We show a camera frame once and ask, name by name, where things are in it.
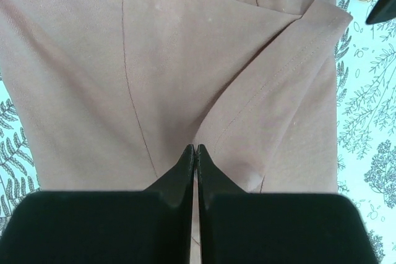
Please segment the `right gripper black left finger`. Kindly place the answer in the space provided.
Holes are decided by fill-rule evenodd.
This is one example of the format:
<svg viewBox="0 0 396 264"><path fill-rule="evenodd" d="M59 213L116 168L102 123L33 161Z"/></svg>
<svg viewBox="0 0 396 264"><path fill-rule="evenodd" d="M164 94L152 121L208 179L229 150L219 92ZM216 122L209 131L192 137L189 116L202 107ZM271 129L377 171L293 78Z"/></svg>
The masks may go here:
<svg viewBox="0 0 396 264"><path fill-rule="evenodd" d="M14 210L2 263L189 263L194 147L142 191L41 191Z"/></svg>

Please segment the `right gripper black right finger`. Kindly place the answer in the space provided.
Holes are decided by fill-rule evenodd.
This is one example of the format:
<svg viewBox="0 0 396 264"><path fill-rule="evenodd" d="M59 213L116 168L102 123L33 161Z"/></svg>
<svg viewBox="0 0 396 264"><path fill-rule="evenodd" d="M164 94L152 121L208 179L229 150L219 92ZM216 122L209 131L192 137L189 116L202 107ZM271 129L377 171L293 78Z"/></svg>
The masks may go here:
<svg viewBox="0 0 396 264"><path fill-rule="evenodd" d="M203 263L376 263L355 206L337 194L250 194L196 151Z"/></svg>

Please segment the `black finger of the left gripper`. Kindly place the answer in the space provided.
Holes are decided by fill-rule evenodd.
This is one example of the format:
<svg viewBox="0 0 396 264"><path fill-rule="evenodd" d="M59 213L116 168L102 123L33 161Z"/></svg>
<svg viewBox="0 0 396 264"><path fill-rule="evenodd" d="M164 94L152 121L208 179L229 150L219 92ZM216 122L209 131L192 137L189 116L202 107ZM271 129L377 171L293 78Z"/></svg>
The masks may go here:
<svg viewBox="0 0 396 264"><path fill-rule="evenodd" d="M395 0L378 0L369 13L366 24L386 22L395 18Z"/></svg>

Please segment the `pink t shirt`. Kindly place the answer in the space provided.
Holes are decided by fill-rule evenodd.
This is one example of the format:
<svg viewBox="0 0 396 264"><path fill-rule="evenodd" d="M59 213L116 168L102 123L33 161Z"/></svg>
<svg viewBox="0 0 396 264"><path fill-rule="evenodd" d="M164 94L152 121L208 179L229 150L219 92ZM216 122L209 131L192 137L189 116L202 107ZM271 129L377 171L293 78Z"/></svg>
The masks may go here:
<svg viewBox="0 0 396 264"><path fill-rule="evenodd" d="M328 263L335 0L1 0L41 189L2 263Z"/></svg>

